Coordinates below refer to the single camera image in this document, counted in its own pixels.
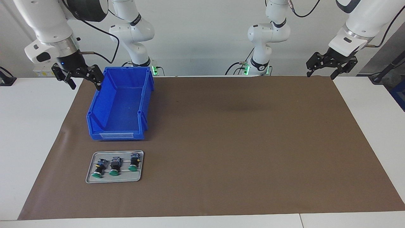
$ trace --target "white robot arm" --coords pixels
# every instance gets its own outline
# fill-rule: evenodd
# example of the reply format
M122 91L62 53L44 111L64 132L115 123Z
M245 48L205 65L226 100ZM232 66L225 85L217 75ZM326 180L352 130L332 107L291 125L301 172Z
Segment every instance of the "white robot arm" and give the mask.
M97 65L86 65L67 19L100 22L108 12L107 0L14 0L14 3L37 37L25 48L28 58L33 63L56 59L52 71L59 81L74 89L71 77L81 77L100 90L104 76Z
M248 64L248 74L263 75L266 73L271 55L269 43L286 41L291 29L287 24L287 0L268 0L266 16L269 24L256 24L249 28L248 38L254 44L254 53Z
M321 55L315 52L307 61L307 76L324 67L336 68L330 76L350 72L357 64L354 56L364 48L405 5L405 0L336 0L338 7L349 14L345 25Z
M153 39L155 30L153 26L141 17L133 0L112 0L117 17L127 23L115 24L110 27L110 33L119 38L131 57L133 66L152 67L155 73L153 60L150 59L146 48L140 42Z

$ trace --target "brown surface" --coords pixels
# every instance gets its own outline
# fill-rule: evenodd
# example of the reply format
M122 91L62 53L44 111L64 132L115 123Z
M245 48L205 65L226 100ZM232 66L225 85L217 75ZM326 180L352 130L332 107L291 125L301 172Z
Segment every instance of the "brown surface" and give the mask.
M19 219L405 210L327 77L158 78L139 142L91 140L93 93L83 82ZM142 179L86 184L92 154L119 150L145 151Z

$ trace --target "metal tray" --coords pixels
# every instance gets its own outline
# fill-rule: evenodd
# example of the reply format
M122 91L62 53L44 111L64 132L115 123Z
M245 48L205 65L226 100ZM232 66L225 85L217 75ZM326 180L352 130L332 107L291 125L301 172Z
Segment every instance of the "metal tray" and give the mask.
M131 154L132 153L140 153L141 154L141 161L139 162L138 170L132 172L128 169L131 163ZM110 162L113 157L121 157L122 165L121 170L118 176L111 176L109 175L109 171L111 169ZM141 178L142 173L142 164L143 164L143 151L105 151L105 152L95 152L92 157L92 161L89 166L89 170L86 176L86 183L87 184L94 184L94 183L115 183L115 182L131 182L131 181L139 181ZM108 160L108 164L106 169L103 171L102 178L95 178L92 176L94 170L96 169L97 162L102 159Z

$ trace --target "blue plastic crate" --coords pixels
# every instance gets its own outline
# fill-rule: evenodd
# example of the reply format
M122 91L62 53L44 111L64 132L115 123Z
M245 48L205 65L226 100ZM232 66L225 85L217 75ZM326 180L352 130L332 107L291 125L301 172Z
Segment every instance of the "blue plastic crate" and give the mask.
M87 114L92 139L144 139L152 91L149 67L106 67Z

